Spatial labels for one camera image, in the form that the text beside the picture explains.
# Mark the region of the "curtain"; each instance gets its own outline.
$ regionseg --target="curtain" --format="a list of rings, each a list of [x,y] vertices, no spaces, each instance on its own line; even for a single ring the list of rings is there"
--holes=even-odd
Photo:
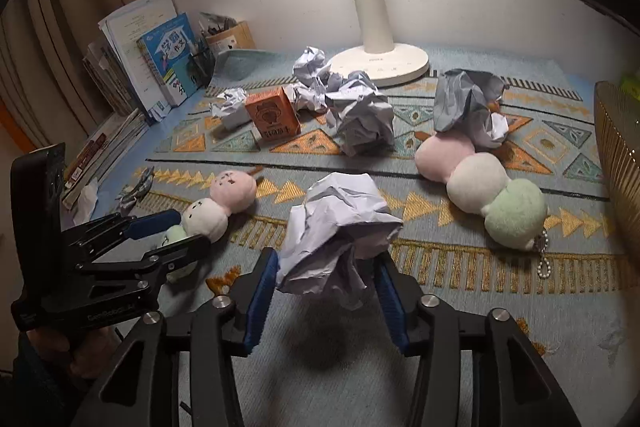
[[[66,158],[71,160],[111,114],[84,70],[82,56],[99,35],[98,21],[122,4],[9,0],[2,11],[0,100],[5,117],[14,120],[35,148],[66,142]],[[18,142],[15,133],[12,136]]]

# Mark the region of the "pink plush ball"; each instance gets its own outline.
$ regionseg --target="pink plush ball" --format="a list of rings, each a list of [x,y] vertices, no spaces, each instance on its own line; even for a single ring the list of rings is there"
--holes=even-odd
[[[447,183],[460,162],[476,153],[466,134],[456,130],[439,132],[425,140],[415,152],[418,172],[428,180]]]
[[[209,195],[230,216],[248,209],[255,201],[256,190],[253,176],[242,171],[223,171],[211,182]]]

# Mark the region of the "white lamp base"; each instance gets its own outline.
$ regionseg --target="white lamp base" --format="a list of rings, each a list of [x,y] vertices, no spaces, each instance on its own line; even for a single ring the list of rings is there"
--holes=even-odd
[[[415,80],[429,70],[429,55],[410,44],[394,44],[390,52],[371,54],[364,46],[351,48],[331,59],[331,71],[347,76],[364,71],[378,87],[397,86]]]

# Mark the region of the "blue book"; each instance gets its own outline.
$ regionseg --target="blue book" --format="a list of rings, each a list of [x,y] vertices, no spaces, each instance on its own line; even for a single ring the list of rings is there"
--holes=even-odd
[[[157,26],[138,40],[138,46],[165,96],[169,93],[168,101],[172,105],[180,105],[198,89],[192,75],[186,74],[183,66],[189,60],[194,44],[193,31],[185,13]]]

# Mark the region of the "green plush ball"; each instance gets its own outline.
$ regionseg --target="green plush ball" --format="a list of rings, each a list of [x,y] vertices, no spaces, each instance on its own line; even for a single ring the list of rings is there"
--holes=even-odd
[[[510,181],[486,209],[484,227],[501,245],[531,250],[547,214],[545,197],[529,180]]]

